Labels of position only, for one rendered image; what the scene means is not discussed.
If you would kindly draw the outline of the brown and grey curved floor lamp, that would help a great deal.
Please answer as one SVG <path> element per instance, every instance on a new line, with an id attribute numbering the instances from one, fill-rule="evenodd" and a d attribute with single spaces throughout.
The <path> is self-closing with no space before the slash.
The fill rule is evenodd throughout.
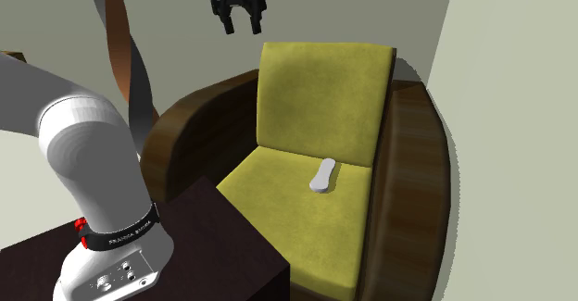
<path id="1" fill-rule="evenodd" d="M 131 35 L 124 0 L 93 0 L 107 38 L 112 73 L 128 103 L 129 128 L 139 155 L 148 133 L 159 118 L 153 104 L 150 80 L 140 51 Z"/>

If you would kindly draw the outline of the white remote control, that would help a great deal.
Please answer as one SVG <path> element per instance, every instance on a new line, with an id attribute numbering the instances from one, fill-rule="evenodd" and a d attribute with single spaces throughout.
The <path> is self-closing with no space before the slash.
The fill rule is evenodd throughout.
<path id="1" fill-rule="evenodd" d="M 332 158 L 324 158 L 318 167 L 315 176 L 309 182 L 309 189 L 316 193 L 326 193 L 329 190 L 331 176 L 336 161 Z"/>

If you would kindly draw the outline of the dark robot stand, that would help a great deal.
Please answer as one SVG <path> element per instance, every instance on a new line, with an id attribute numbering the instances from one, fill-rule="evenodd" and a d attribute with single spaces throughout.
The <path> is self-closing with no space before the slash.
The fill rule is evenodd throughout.
<path id="1" fill-rule="evenodd" d="M 157 283 L 128 301 L 290 301 L 290 265 L 205 178 L 157 206 L 174 251 Z M 0 251 L 0 301 L 52 301 L 78 244 L 68 222 Z"/>

